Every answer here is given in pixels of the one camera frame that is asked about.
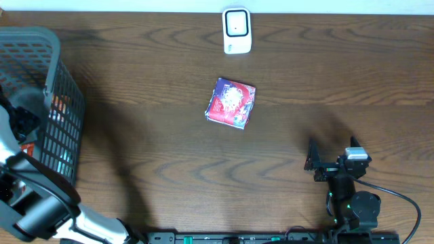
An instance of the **table surface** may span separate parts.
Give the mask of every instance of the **table surface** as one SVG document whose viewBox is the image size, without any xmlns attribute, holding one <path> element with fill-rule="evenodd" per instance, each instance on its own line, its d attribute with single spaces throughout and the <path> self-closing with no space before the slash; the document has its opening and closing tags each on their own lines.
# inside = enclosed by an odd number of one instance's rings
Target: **table surface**
<svg viewBox="0 0 434 244">
<path fill-rule="evenodd" d="M 333 219 L 327 184 L 303 171 L 308 139 L 334 160 L 356 135 L 373 159 L 363 180 L 414 199 L 412 242 L 434 243 L 433 17 L 253 14 L 252 51 L 234 56 L 220 14 L 4 12 L 0 25 L 59 36 L 87 98 L 77 190 L 96 211 L 142 230 L 321 228 Z M 244 131 L 205 120 L 219 77 L 257 89 Z M 404 240 L 415 209 L 356 188 Z"/>
</svg>

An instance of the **white background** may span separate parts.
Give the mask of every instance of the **white background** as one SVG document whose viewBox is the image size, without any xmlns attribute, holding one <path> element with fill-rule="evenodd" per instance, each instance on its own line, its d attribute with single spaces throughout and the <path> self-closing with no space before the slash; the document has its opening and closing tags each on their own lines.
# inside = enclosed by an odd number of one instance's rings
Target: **white background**
<svg viewBox="0 0 434 244">
<path fill-rule="evenodd" d="M 252 13 L 434 15 L 434 0 L 0 0 L 6 11 L 221 13 L 239 6 Z"/>
</svg>

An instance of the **plastic basket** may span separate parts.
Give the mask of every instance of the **plastic basket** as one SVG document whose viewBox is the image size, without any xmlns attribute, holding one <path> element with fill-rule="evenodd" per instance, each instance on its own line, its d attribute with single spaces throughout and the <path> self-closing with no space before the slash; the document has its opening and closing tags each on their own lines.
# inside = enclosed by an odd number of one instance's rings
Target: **plastic basket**
<svg viewBox="0 0 434 244">
<path fill-rule="evenodd" d="M 40 89 L 46 113 L 33 157 L 74 184 L 85 100 L 60 60 L 57 36 L 41 27 L 0 28 L 0 85 L 6 98 L 26 87 Z"/>
</svg>

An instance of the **black square outline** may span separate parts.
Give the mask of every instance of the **black square outline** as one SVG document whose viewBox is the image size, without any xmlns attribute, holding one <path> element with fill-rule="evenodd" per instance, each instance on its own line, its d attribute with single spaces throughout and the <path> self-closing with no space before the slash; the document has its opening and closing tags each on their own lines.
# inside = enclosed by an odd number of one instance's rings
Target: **black square outline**
<svg viewBox="0 0 434 244">
<path fill-rule="evenodd" d="M 230 12 L 244 12 L 245 13 L 245 26 L 247 27 L 247 32 L 244 35 L 230 35 L 228 32 L 228 13 Z M 247 12 L 243 9 L 239 9 L 239 10 L 229 10 L 224 14 L 224 21 L 226 22 L 226 35 L 228 37 L 245 37 L 246 35 L 249 34 L 249 19 L 248 19 L 248 15 Z"/>
</svg>

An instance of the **green connector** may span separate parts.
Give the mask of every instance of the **green connector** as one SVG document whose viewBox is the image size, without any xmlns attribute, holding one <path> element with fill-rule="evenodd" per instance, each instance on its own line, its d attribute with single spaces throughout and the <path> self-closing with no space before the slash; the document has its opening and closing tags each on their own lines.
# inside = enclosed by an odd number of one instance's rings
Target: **green connector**
<svg viewBox="0 0 434 244">
<path fill-rule="evenodd" d="M 192 237 L 184 237 L 184 244 L 193 244 Z"/>
</svg>

